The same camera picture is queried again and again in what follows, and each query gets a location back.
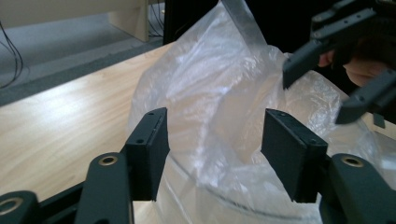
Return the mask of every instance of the human hand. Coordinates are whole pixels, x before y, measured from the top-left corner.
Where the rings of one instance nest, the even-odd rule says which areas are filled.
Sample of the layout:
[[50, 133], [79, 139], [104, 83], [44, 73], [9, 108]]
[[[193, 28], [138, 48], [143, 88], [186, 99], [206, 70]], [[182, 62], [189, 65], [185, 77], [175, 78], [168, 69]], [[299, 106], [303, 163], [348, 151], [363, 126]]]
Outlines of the human hand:
[[[391, 41], [382, 37], [365, 38], [360, 41], [351, 61], [344, 67], [349, 79], [356, 85], [363, 86], [384, 69], [394, 67], [392, 64], [395, 54], [396, 48]], [[331, 64], [333, 56], [334, 50], [320, 55], [318, 66]]]

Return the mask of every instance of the plastic wrinkle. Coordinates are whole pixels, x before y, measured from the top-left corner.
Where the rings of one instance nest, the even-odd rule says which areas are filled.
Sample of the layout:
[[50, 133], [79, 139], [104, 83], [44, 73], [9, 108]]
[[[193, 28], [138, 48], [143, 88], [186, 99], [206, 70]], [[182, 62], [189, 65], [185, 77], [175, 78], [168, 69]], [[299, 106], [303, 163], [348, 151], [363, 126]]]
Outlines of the plastic wrinkle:
[[260, 153], [265, 108], [292, 114], [330, 145], [377, 164], [362, 121], [334, 125], [346, 97], [318, 73], [282, 89], [287, 55], [268, 46], [244, 1], [219, 2], [141, 77], [131, 131], [168, 108], [170, 155], [156, 202], [161, 223], [320, 223], [317, 204], [290, 201]]

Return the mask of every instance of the plastic bag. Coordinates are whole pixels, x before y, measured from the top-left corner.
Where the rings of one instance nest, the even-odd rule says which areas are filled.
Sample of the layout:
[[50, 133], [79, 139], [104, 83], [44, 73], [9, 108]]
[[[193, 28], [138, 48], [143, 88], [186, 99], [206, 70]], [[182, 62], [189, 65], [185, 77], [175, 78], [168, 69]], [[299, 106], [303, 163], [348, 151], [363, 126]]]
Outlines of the plastic bag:
[[129, 128], [168, 108], [171, 152], [158, 201], [162, 223], [319, 223], [317, 204], [290, 201], [260, 153], [265, 108], [292, 114], [329, 143], [377, 163], [363, 122], [334, 125], [346, 96], [309, 72], [282, 89], [287, 56], [265, 43], [244, 1], [219, 2], [141, 77]]

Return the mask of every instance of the floor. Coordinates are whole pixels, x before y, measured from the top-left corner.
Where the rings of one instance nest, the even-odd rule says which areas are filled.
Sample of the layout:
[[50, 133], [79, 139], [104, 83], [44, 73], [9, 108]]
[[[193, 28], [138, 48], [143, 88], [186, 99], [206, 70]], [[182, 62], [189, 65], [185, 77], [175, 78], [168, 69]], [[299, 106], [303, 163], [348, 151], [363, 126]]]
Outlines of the floor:
[[164, 3], [148, 10], [148, 42], [111, 25], [107, 14], [6, 29], [23, 68], [16, 68], [14, 53], [0, 34], [0, 106], [160, 47]]

